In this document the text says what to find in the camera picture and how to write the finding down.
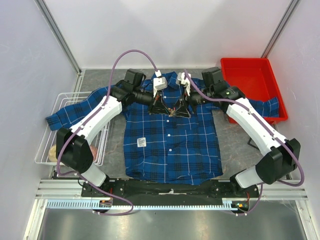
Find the blue plaid shirt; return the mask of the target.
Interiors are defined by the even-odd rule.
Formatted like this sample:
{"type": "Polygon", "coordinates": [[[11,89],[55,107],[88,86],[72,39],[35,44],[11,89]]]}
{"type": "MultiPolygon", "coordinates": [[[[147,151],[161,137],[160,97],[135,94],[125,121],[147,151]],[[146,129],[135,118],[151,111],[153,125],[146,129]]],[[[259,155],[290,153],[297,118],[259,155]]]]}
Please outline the blue plaid shirt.
{"type": "MultiPolygon", "coordinates": [[[[176,72],[164,73],[168,86],[164,101],[173,107],[183,92],[176,84],[176,72]]],[[[61,108],[46,117],[52,131],[70,128],[89,114],[107,94],[100,87],[80,103],[61,108]]],[[[277,97],[267,101],[249,99],[262,117],[278,117],[277,97]]],[[[218,136],[212,110],[214,102],[198,105],[190,118],[149,114],[148,107],[133,103],[122,114],[126,120],[123,140],[125,174],[158,183],[199,185],[223,175],[218,136]]]]}

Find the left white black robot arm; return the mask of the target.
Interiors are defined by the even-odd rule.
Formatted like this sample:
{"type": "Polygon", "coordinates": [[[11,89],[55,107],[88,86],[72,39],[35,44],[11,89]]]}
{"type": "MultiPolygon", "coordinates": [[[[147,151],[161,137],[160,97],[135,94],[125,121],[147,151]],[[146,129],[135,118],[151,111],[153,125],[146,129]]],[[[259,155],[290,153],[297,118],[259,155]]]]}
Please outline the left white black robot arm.
{"type": "Polygon", "coordinates": [[[110,191],[109,177],[94,164],[90,145],[96,135],[119,115],[123,108],[139,103],[146,105],[152,114],[169,114],[170,110],[162,100],[160,91],[167,88],[166,78],[158,70],[152,81],[152,91],[141,89],[146,76],[135,69],[126,71],[123,80],[109,88],[110,95],[81,121],[70,128],[60,128],[56,134],[56,158],[58,163],[73,169],[80,177],[91,182],[92,191],[99,197],[110,191]]]}

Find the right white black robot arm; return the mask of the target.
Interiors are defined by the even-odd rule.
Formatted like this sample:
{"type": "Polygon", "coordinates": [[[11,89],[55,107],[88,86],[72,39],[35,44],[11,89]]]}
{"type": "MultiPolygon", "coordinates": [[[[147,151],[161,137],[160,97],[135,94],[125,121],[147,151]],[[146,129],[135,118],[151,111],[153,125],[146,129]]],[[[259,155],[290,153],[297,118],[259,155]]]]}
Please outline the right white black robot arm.
{"type": "Polygon", "coordinates": [[[262,154],[262,159],[255,166],[230,178],[230,193],[240,197],[248,187],[275,182],[300,187],[305,181],[299,163],[300,143],[295,138],[287,139],[275,130],[237,86],[230,86],[224,80],[219,67],[207,68],[201,74],[205,86],[203,90],[197,87],[187,71],[177,75],[176,84],[183,86],[184,92],[174,107],[173,115],[189,117],[189,107],[194,110],[196,106],[213,102],[242,127],[262,154]]]}

